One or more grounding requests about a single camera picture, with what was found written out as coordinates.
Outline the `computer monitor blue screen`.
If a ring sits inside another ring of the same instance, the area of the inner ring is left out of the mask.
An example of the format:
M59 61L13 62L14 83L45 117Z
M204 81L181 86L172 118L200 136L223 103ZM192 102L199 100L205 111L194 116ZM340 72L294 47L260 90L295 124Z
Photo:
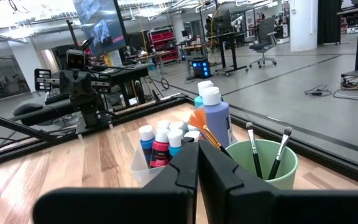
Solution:
M124 48L126 31L117 0L73 0L93 56Z

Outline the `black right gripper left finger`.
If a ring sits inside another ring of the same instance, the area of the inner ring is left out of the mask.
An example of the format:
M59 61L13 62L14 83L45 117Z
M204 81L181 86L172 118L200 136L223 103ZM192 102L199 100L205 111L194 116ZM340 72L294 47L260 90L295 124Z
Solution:
M35 203L34 224L195 224L199 144L182 150L142 188L60 188Z

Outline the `black paintbrush silver ferrule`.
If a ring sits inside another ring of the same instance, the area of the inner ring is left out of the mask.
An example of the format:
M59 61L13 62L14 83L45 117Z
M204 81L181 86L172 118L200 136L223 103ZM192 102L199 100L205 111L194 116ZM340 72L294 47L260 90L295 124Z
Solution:
M258 155L257 147L255 144L254 125L251 122L246 122L246 130L249 135L249 141L250 141L251 147L252 147L252 154L253 154L256 174L259 178L263 179L262 169L261 169L260 161L259 161L259 155Z
M289 126L284 129L280 147L278 148L278 152L277 152L276 158L273 162L272 168L270 170L268 180L274 179L276 177L285 147L287 146L287 142L291 136L292 131L293 131L293 128L289 127Z

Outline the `orange fan paintbrush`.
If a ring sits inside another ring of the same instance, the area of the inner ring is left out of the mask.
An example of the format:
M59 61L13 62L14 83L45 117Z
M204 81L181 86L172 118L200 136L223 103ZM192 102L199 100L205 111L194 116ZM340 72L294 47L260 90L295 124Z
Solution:
M197 109L191 114L189 118L189 124L198 128L206 137L206 139L221 152L231 158L229 153L223 147L223 145L218 141L214 134L209 130L206 120L206 112L204 109Z

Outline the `pale green plastic cup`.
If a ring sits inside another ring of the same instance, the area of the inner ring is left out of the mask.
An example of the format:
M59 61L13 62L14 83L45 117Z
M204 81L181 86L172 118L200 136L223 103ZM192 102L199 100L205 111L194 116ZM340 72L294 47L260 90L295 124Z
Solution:
M278 189L293 189L295 174L298 168L297 155L288 146L286 146L283 150L282 160L275 178L268 180L280 143L266 139L256 139L255 145L259 155L264 181L270 183ZM226 151L241 167L253 176L257 176L252 146L249 140L231 144L226 148Z

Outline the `small light blue paint bottle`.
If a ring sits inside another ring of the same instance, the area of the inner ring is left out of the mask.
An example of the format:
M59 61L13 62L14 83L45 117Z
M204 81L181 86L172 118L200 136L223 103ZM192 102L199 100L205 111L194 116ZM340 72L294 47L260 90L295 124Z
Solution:
M169 153L174 157L181 150L181 140L183 139L183 131L181 129L173 129L167 133L169 143Z

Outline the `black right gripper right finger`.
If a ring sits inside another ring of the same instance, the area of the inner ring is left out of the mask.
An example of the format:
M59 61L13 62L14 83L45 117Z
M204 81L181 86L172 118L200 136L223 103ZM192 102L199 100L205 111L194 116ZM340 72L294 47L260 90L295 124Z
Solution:
M358 224L358 190L278 189L205 140L200 185L215 224Z

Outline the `dark desk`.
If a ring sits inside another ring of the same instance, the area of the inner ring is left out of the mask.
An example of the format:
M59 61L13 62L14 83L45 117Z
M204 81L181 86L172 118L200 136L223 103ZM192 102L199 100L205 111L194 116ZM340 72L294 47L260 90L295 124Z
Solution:
M112 84L120 87L126 106L130 107L130 96L127 93L126 83L134 82L135 80L140 80L140 78L148 76L149 67L151 66L152 63L141 63L134 67L124 67L123 69L109 68L101 73L103 75L109 75L112 78Z

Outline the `small brick red paint bottle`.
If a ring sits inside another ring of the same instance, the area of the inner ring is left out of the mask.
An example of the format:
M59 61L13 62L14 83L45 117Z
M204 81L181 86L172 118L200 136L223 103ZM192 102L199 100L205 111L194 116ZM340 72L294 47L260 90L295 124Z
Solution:
M155 140L152 144L152 154L150 159L150 167L163 167L169 163L169 130L158 128L156 130Z

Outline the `black aluminium table frame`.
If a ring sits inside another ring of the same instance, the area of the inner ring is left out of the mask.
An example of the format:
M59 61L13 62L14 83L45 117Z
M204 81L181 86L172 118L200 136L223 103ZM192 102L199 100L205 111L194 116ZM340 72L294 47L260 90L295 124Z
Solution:
M74 140L78 137L79 134L81 136L94 134L100 131L104 131L110 124L117 126L165 109L173 108L174 106L178 106L184 103L193 104L194 100L187 95L177 93L172 96L161 98L154 103L149 102L140 105L137 108L133 106L128 110L119 111L116 113L116 117L111 121L107 120L104 124L100 124L95 128L91 128L85 131L76 131L75 128L66 128L45 132L16 122L17 120L24 120L27 118L32 119L33 122L42 122L45 119L49 120L52 118L54 113L64 113L63 110L58 110L57 108L52 108L51 111L33 111L31 113L23 114L12 119L5 119L0 117L1 127L25 134L31 140L30 142L25 143L25 139L22 138L0 145L0 164L52 146L63 144L64 142ZM328 151L307 144L299 139L291 139L289 141L289 147L295 153L311 159L318 164L330 168L358 182L358 164L355 162L351 162L350 160L343 157L335 156Z

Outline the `tall black cabinet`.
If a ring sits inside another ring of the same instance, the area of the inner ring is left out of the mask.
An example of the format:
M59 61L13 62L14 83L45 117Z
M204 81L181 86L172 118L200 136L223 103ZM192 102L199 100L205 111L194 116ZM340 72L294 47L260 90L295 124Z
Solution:
M339 44L341 42L342 0L318 0L317 44Z

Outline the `large teal paint bottle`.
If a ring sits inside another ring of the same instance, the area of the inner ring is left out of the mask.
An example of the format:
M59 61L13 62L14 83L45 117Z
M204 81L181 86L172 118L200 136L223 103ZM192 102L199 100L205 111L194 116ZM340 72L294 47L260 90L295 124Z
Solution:
M205 88L213 87L214 84L210 80L202 81L197 83L198 86L198 96L194 99L195 108L198 109L203 104L202 91Z

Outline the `red storage shelf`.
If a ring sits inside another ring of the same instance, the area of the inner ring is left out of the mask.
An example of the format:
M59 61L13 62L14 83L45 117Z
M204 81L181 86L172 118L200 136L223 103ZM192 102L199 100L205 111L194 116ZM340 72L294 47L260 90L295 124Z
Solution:
M172 28L150 30L147 34L151 49L161 55L161 62L178 61L177 40Z

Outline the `large lavender paint bottle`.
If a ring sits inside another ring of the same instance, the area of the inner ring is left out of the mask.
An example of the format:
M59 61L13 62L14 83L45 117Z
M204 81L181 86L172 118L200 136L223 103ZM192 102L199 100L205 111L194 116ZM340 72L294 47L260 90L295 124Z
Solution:
M232 144L232 124L229 104L222 100L219 88L211 86L201 91L209 130L223 147Z

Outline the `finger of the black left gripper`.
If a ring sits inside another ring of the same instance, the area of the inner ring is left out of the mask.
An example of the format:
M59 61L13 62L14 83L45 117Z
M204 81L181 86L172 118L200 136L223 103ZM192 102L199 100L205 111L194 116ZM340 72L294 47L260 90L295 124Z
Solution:
M91 93L91 74L77 72L75 75L75 89L77 93Z
M61 70L59 73L59 89L61 93L73 93L74 74L72 70Z

